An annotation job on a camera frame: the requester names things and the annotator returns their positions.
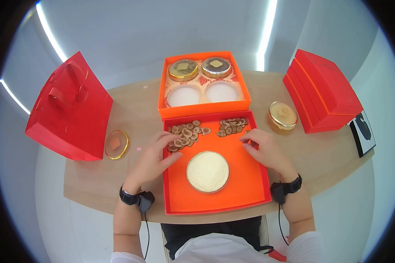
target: person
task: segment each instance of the person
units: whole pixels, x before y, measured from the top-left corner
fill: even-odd
[[[143,183],[156,179],[181,158],[181,152],[175,152],[163,160],[160,157],[162,149],[179,138],[179,135],[169,132],[158,133],[137,165],[128,173],[122,186],[123,191],[129,194],[139,193]],[[249,155],[262,165],[275,169],[280,174],[281,182],[290,183],[298,178],[296,169],[272,134],[252,129],[240,137],[240,141]],[[325,262],[322,237],[315,230],[312,204],[304,186],[298,192],[286,195],[283,210],[289,222],[287,262]],[[145,262],[139,240],[141,223],[138,206],[127,205],[119,199],[113,218],[114,248],[111,263]],[[261,250],[259,226],[260,217],[206,225],[161,224],[167,239],[166,247],[175,263],[278,262],[258,252]]]

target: chair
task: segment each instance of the chair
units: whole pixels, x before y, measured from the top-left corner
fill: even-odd
[[[165,254],[165,260],[167,260],[167,263],[173,262],[170,258],[170,252],[169,250],[165,247],[167,244],[167,240],[165,239],[164,231],[161,229],[161,234],[163,236],[163,245],[164,245],[164,254]],[[259,228],[259,237],[260,237],[260,245],[261,246],[267,246],[269,244],[269,237],[268,237],[268,223],[266,222],[266,216],[262,215],[261,222],[260,222],[260,228]],[[261,250],[260,252],[263,254],[267,252],[268,250]],[[286,257],[284,255],[281,255],[278,251],[274,250],[269,254],[265,254],[269,257],[272,257],[278,261],[283,261],[285,262]]]

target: white sleeve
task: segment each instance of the white sleeve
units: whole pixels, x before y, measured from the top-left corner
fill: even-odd
[[[287,250],[289,263],[324,263],[326,262],[323,239],[319,232],[307,232],[291,242]]]
[[[145,260],[135,254],[127,252],[113,252],[111,263],[145,263]]]

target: paper bag handle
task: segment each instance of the paper bag handle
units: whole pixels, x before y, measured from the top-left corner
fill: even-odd
[[[75,102],[82,103],[88,97],[88,90],[85,87],[85,82],[86,82],[85,79],[88,77],[88,71],[86,72],[86,76],[85,76],[80,66],[73,60],[67,63],[66,70],[68,70],[69,72],[73,72],[74,78],[76,79],[78,84],[80,84],[77,93],[73,97],[73,102],[69,102],[65,98],[63,92],[61,92],[55,87],[51,88],[50,92],[48,93],[48,97],[50,97],[53,100],[56,100],[56,102],[60,104],[60,106],[70,108],[75,106]]]

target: orange stripe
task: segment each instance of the orange stripe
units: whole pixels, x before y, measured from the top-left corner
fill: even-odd
[[[306,113],[306,116],[307,116],[307,119],[309,120],[310,126],[313,127],[312,122],[310,121],[309,114],[307,113],[306,107],[304,107],[304,103],[303,103],[303,101],[302,101],[302,98],[300,97],[299,93],[297,92],[297,89],[296,89],[296,87],[294,86],[293,82],[291,81],[290,76],[288,76],[288,74],[286,74],[286,76],[287,76],[288,79],[290,80],[291,86],[293,86],[293,88],[294,88],[294,90],[295,90],[295,92],[296,92],[296,94],[297,94],[297,97],[299,97],[300,104],[303,106],[304,112]]]
[[[306,76],[309,78],[311,84],[313,85],[313,87],[315,88],[315,90],[316,90],[316,92],[318,93],[319,97],[321,98],[321,101],[322,101],[322,103],[323,103],[323,106],[325,107],[325,109],[327,110],[327,113],[328,113],[328,115],[329,115],[329,110],[328,110],[328,108],[327,108],[327,105],[326,105],[326,103],[323,101],[323,98],[322,98],[321,94],[319,93],[318,88],[316,88],[315,83],[313,83],[313,81],[312,81],[312,79],[310,78],[309,74],[307,74],[307,72],[304,70],[303,66],[300,64],[300,62],[299,62],[297,59],[295,59],[295,61],[296,61],[297,64],[300,66],[300,68],[303,70],[304,74],[306,74]]]

